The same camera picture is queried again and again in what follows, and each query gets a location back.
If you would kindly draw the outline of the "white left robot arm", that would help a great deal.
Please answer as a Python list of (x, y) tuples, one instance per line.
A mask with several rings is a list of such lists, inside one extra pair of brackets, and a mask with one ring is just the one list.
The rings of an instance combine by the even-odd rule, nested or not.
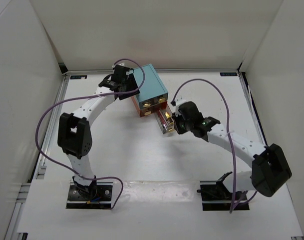
[(96, 198), (97, 183), (89, 152), (92, 147), (91, 125), (117, 99), (126, 99), (139, 93), (134, 69), (117, 64), (113, 73), (98, 84), (94, 94), (72, 113), (62, 113), (59, 119), (57, 144), (67, 155), (77, 192), (86, 200)]

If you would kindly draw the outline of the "red lip gloss stick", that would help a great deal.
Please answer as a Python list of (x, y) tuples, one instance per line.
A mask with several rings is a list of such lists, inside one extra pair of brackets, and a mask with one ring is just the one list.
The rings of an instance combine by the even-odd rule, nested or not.
[(160, 119), (160, 122), (161, 122), (161, 125), (162, 125), (163, 129), (165, 129), (166, 128), (166, 122), (164, 121), (161, 110), (158, 111), (158, 117)]

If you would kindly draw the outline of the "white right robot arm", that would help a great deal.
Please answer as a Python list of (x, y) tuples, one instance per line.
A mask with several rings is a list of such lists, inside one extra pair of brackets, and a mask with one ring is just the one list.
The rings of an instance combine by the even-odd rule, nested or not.
[(192, 101), (177, 99), (173, 104), (172, 118), (178, 134), (191, 132), (197, 138), (234, 153), (250, 167), (250, 171), (239, 172), (235, 177), (226, 173), (216, 182), (216, 194), (220, 199), (227, 200), (234, 192), (245, 191), (272, 197), (292, 177), (285, 154), (277, 144), (267, 146), (227, 132), (217, 119), (203, 117)]

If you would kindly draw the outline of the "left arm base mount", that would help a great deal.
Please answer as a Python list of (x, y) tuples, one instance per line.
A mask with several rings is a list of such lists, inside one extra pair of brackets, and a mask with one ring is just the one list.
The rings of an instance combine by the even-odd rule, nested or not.
[(72, 182), (66, 200), (67, 209), (108, 210), (111, 208), (112, 182), (98, 182), (91, 194), (83, 193)]

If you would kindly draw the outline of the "teal and orange drawer box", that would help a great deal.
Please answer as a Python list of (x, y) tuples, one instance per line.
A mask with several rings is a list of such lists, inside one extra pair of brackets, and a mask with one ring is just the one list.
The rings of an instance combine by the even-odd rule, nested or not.
[(140, 93), (131, 97), (140, 117), (148, 116), (158, 110), (164, 110), (167, 107), (167, 101), (156, 103), (155, 98), (168, 93), (152, 64), (142, 66), (142, 69), (145, 72), (144, 83), (139, 89)]

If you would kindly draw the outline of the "gold black lipstick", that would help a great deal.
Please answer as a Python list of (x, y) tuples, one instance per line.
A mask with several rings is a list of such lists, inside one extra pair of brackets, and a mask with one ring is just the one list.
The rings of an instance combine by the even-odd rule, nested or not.
[(164, 112), (164, 118), (167, 126), (173, 126), (175, 124), (172, 116), (167, 111)]

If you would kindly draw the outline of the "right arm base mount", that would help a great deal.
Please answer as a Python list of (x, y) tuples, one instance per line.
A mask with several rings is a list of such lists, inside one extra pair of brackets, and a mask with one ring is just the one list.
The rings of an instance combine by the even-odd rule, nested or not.
[(197, 193), (201, 195), (202, 210), (205, 212), (229, 211), (232, 193), (216, 184), (201, 184)]

